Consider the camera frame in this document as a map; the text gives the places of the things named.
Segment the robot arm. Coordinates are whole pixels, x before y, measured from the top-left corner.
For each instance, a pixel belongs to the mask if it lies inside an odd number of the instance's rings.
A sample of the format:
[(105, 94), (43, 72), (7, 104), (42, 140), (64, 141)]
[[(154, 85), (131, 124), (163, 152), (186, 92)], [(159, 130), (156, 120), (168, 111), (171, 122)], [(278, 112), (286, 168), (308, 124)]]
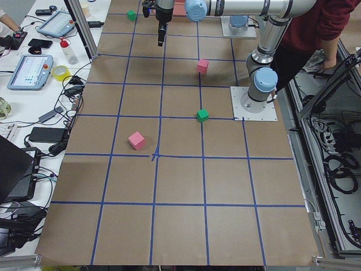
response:
[(185, 1), (187, 17), (191, 21), (202, 21), (206, 16), (259, 15), (267, 16), (258, 46), (246, 61), (250, 87), (240, 101), (251, 113), (264, 110), (267, 98), (276, 89), (278, 76), (270, 68), (275, 51), (292, 18), (310, 10), (315, 1)]
[[(148, 18), (150, 10), (155, 10), (158, 26), (158, 46), (164, 43), (167, 24), (171, 21), (174, 11), (175, 1), (143, 1), (143, 16)], [(205, 1), (185, 1), (184, 10), (186, 17), (191, 21), (198, 22), (210, 14), (211, 4), (207, 6)], [(232, 15), (230, 16), (230, 27), (232, 30), (243, 28), (248, 25), (248, 16)]]

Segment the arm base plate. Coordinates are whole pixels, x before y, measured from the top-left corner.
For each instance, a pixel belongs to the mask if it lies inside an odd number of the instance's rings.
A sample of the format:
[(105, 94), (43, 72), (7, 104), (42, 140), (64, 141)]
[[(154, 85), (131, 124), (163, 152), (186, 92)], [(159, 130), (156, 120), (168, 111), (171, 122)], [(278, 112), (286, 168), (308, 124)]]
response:
[(274, 103), (256, 102), (248, 95), (248, 87), (230, 87), (234, 120), (277, 121)]
[(255, 26), (247, 15), (222, 16), (221, 26), (224, 38), (257, 38)]

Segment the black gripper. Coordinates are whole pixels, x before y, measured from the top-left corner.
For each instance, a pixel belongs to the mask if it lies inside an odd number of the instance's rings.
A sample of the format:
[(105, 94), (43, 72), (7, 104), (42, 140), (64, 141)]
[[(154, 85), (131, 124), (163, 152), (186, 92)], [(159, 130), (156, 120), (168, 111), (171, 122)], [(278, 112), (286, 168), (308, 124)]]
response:
[(165, 29), (173, 15), (172, 0), (147, 0), (142, 2), (142, 12), (145, 18), (150, 16), (150, 10), (156, 11), (156, 19), (159, 21), (158, 46), (163, 46), (165, 39)]

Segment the green cube near arm base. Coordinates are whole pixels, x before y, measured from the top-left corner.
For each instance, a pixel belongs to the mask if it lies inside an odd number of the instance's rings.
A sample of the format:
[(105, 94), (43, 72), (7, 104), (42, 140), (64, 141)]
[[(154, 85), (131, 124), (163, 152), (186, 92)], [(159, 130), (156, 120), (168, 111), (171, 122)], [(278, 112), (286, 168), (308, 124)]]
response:
[(203, 108), (197, 111), (196, 117), (198, 122), (203, 123), (204, 121), (207, 121), (207, 119), (209, 118), (209, 113), (206, 109)]

